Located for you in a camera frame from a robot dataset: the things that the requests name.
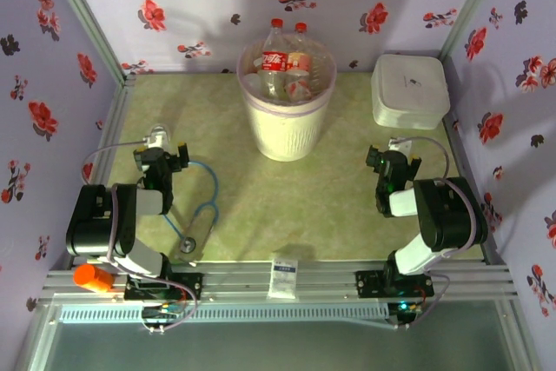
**floral wallpaper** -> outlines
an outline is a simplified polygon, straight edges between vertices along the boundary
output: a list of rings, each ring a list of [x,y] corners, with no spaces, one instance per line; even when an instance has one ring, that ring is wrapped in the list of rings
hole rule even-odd
[[[66,256],[81,163],[116,82],[66,0],[0,9],[0,370],[11,371],[44,277]]]
[[[544,369],[556,351],[556,12],[553,0],[483,0],[445,62],[448,120],[478,185]]]
[[[308,24],[339,70],[368,71],[385,51],[436,55],[465,0],[86,0],[125,73],[234,71],[272,17]],[[482,32],[470,54],[480,48]]]

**orange cylinder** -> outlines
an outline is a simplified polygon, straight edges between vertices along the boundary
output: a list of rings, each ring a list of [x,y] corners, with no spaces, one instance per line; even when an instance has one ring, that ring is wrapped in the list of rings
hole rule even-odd
[[[114,276],[94,265],[83,264],[74,272],[73,281],[79,287],[96,293],[105,293],[112,288]]]

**white vent grille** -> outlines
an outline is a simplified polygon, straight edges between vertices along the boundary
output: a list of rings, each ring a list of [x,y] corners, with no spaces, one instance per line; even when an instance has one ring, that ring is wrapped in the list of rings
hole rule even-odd
[[[141,321],[141,306],[68,306],[60,321],[64,323],[134,323]],[[192,322],[256,321],[338,321],[346,319],[377,320],[388,318],[386,303],[283,304],[247,306],[201,305]]]

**bottle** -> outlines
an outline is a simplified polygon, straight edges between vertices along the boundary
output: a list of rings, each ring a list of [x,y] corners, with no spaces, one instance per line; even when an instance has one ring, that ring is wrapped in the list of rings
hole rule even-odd
[[[288,62],[288,44],[281,33],[283,21],[273,19],[267,41],[262,47],[261,93],[268,99],[288,101],[284,91],[286,64]]]
[[[289,100],[299,102],[309,100],[311,91],[309,89],[309,73],[311,71],[312,57],[305,33],[307,25],[299,22],[295,25],[294,40],[291,52],[288,54],[286,64],[286,93]]]

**trash can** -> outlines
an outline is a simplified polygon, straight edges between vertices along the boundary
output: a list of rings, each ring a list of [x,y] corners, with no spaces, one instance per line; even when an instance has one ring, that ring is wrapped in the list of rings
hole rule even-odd
[[[311,152],[319,141],[336,81],[336,64],[322,44],[312,40],[308,42],[314,51],[309,86],[311,91],[317,93],[308,102],[270,103],[246,82],[245,75],[255,72],[253,61],[262,55],[264,40],[247,46],[237,61],[237,78],[257,148],[272,160],[299,160]]]

